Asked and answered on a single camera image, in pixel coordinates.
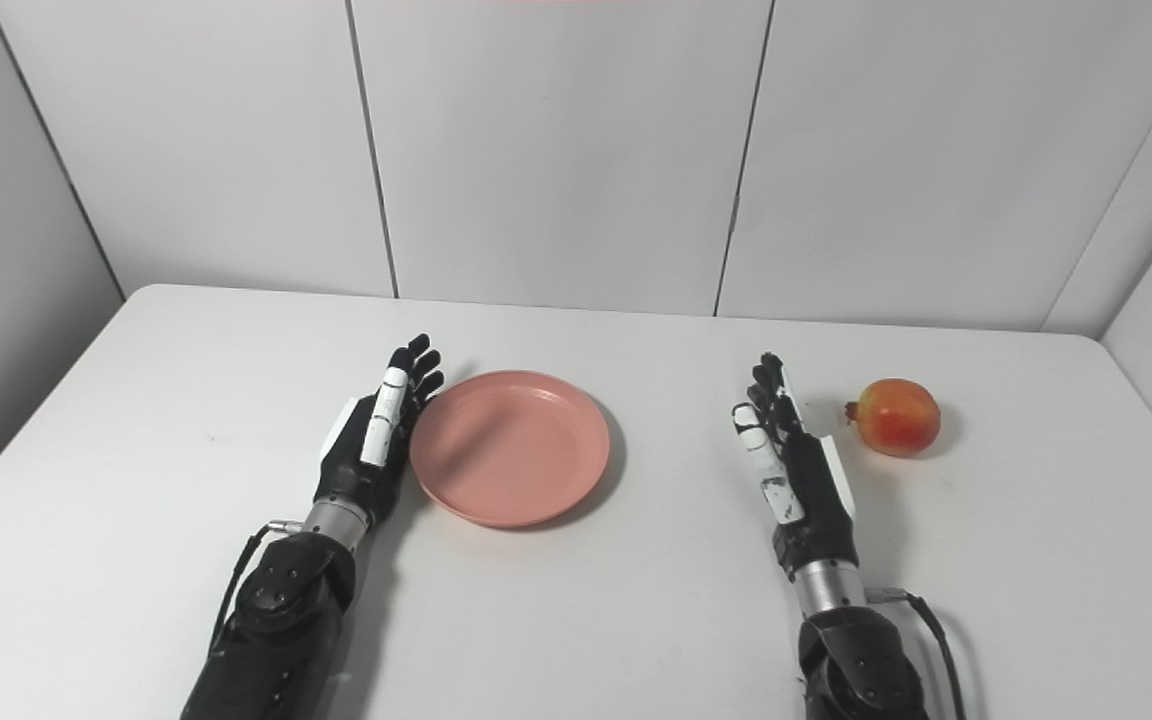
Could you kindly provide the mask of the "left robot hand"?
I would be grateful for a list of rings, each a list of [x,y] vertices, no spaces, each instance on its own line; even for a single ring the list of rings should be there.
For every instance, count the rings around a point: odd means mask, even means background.
[[[320,461],[316,502],[353,505],[370,526],[391,518],[414,429],[444,386],[440,363],[429,334],[417,334],[392,354],[372,395],[348,402]]]

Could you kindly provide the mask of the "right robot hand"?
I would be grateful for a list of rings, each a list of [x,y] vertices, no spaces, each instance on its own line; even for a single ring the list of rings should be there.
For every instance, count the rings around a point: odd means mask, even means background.
[[[805,429],[780,356],[764,353],[751,378],[732,424],[776,521],[778,564],[790,577],[814,562],[858,569],[854,501],[835,441]]]

